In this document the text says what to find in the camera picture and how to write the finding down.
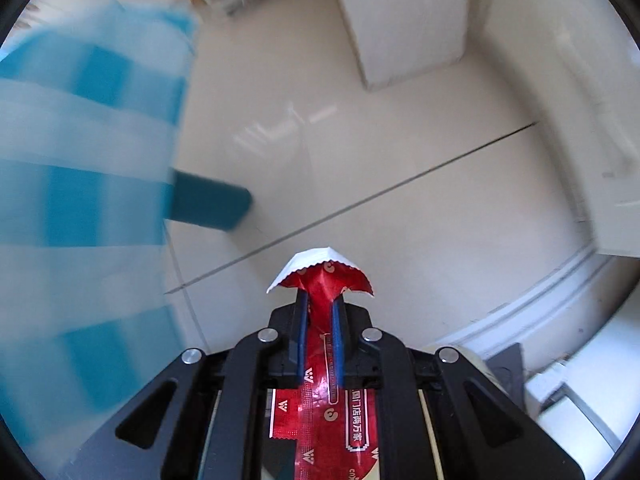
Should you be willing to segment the red snack wrapper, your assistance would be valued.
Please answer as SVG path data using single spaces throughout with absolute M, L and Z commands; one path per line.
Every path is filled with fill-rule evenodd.
M 294 479 L 377 479 L 375 392 L 346 389 L 335 377 L 331 307 L 343 292 L 371 296 L 369 279 L 331 247 L 298 252 L 270 284 L 309 295 L 303 385 L 271 395 L 269 439 L 294 445 Z

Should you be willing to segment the yellow trash bucket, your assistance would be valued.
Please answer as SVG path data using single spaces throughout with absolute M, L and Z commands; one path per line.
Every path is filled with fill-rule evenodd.
M 408 349 L 396 337 L 358 339 L 338 357 L 349 388 L 376 390 L 376 429 L 384 479 L 529 479 L 525 461 L 536 441 L 522 402 L 463 354 Z M 283 337 L 242 339 L 222 366 L 219 405 L 200 476 L 256 479 L 262 456 L 267 389 L 303 381 L 302 349 Z

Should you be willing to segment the dark blue box on floor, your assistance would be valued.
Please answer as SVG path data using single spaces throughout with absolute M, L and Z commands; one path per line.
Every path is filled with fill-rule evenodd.
M 250 212 L 247 188 L 175 170 L 168 219 L 201 228 L 230 232 Z

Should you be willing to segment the blue checkered plastic tablecloth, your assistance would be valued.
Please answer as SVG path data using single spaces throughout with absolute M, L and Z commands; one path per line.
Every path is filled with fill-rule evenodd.
M 1 51 L 1 414 L 43 474 L 175 359 L 165 221 L 194 18 L 112 2 Z

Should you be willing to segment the small white wooden stool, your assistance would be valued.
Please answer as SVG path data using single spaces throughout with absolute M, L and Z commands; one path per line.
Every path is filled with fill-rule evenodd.
M 338 0 L 364 86 L 378 90 L 458 62 L 469 0 Z

